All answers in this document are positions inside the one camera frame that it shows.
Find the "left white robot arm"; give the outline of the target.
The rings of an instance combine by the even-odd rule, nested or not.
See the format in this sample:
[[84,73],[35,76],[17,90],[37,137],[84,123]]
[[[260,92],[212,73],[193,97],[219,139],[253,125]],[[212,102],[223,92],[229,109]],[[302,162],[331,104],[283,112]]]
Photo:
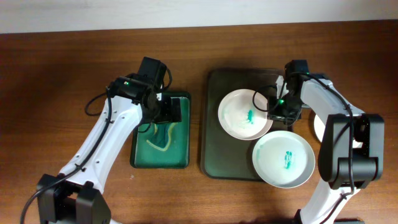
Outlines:
[[84,143],[58,175],[41,177],[26,203],[38,202],[41,223],[114,223],[103,192],[127,137],[142,124],[181,120],[179,102],[161,96],[171,75],[164,63],[144,57],[137,73],[106,86],[103,110]]

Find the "white plate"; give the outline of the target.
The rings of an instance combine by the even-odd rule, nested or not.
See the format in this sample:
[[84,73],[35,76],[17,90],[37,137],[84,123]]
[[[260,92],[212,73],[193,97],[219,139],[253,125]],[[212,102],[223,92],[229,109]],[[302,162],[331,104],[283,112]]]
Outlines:
[[[315,135],[317,139],[322,142],[323,139],[323,134],[325,132],[325,125],[323,124],[322,120],[320,117],[316,114],[313,122],[313,127],[315,131]],[[354,148],[360,148],[363,145],[362,142],[357,142],[356,140],[353,140],[353,147]]]
[[252,150],[257,175],[269,185],[291,189],[304,184],[315,169],[309,143],[290,131],[273,131],[261,137]]
[[221,127],[232,137],[255,140],[269,132],[273,121],[268,113],[257,109],[252,97],[254,90],[238,89],[228,93],[218,106]]

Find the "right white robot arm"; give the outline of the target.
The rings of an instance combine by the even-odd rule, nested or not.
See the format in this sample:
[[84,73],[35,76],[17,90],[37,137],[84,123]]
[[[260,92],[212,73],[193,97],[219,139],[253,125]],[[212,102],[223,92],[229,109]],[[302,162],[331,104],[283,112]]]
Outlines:
[[310,73],[306,60],[292,60],[273,86],[269,117],[287,126],[303,106],[325,125],[318,154],[320,181],[295,216],[296,223],[333,223],[349,199],[381,178],[384,120],[353,106],[323,73]]

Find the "green yellow sponge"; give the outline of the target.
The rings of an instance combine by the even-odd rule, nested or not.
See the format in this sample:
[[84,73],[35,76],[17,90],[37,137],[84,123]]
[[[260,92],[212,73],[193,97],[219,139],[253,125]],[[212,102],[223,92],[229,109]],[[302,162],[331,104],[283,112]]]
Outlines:
[[177,123],[155,124],[154,134],[146,140],[150,147],[165,152],[171,145],[171,135]]

